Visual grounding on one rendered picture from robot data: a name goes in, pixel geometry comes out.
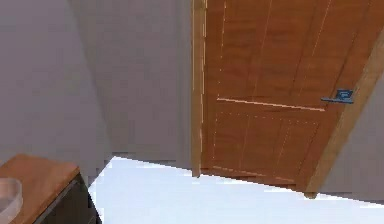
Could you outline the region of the brown wooden room door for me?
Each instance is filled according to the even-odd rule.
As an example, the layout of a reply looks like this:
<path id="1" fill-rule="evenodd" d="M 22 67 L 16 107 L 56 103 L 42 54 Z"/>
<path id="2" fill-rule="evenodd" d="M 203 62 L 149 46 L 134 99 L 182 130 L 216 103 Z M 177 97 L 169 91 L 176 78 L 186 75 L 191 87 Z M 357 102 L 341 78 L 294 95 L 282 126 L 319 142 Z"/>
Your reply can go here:
<path id="1" fill-rule="evenodd" d="M 193 175 L 316 197 L 384 74 L 384 0 L 192 0 L 191 23 Z"/>

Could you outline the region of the wooden top dark cabinet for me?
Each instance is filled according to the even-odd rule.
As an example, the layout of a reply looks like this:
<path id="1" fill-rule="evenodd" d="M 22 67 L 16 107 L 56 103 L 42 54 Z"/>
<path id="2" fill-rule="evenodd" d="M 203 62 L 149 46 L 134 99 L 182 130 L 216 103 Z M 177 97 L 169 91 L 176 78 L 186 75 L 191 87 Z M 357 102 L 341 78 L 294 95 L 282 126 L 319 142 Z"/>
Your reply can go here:
<path id="1" fill-rule="evenodd" d="M 103 224 L 78 165 L 17 154 L 0 178 L 22 184 L 23 205 L 10 224 Z"/>

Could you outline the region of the pale translucent bowl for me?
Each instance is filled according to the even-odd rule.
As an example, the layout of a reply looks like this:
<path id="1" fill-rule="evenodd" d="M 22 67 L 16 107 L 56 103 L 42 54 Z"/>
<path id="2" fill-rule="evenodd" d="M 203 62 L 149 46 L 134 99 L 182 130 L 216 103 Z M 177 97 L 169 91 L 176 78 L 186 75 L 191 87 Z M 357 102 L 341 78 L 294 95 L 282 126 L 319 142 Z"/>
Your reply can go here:
<path id="1" fill-rule="evenodd" d="M 10 224 L 22 205 L 21 182 L 14 178 L 0 178 L 0 224 Z"/>

